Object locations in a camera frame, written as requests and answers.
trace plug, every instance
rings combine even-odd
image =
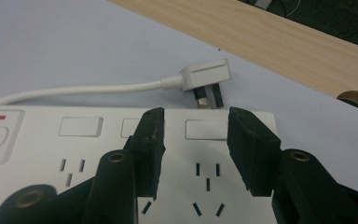
[[[223,98],[219,82],[229,80],[228,60],[201,63],[183,68],[180,74],[163,77],[163,90],[181,88],[183,91],[193,91],[199,108],[209,108],[205,87],[212,86],[217,108],[223,107]]]

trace brass screw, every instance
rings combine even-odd
[[[290,156],[293,157],[293,159],[297,160],[297,161],[309,161],[310,157],[303,153],[303,152],[299,152],[299,151],[294,151],[290,153]]]
[[[16,200],[16,206],[19,208],[30,207],[42,200],[43,195],[45,193],[40,189],[30,190]]]

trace white power strip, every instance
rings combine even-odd
[[[147,109],[0,105],[0,204],[49,184],[61,193],[122,149]],[[276,133],[275,118],[255,114]],[[139,198],[139,223],[276,223],[270,198],[246,191],[229,157],[226,110],[166,109],[156,201]]]

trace socket outlet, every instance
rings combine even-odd
[[[49,184],[62,193],[93,177],[101,156],[124,147],[147,109],[0,106],[0,111],[8,110],[23,111],[24,117],[8,161],[0,164],[0,204],[30,185]],[[255,114],[275,132],[272,114]],[[138,199],[140,224],[276,223],[271,199],[253,198],[229,157],[222,137],[227,116],[226,110],[165,110],[158,197]],[[65,117],[102,118],[101,134],[61,136]],[[189,125],[199,129],[190,131]]]

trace power cord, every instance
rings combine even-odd
[[[293,13],[295,13],[295,11],[297,11],[298,7],[300,6],[300,3],[301,3],[301,0],[298,0],[297,6],[295,7],[295,9],[293,9],[292,12],[287,14],[286,18],[290,17]]]
[[[0,105],[8,105],[19,101],[30,100],[47,96],[90,93],[122,93],[136,91],[182,89],[191,91],[207,85],[217,84],[230,79],[228,61],[219,60],[209,63],[196,64],[186,67],[179,74],[162,77],[158,81],[132,85],[102,85],[102,86],[74,86],[44,89],[38,91],[25,91],[0,98]]]

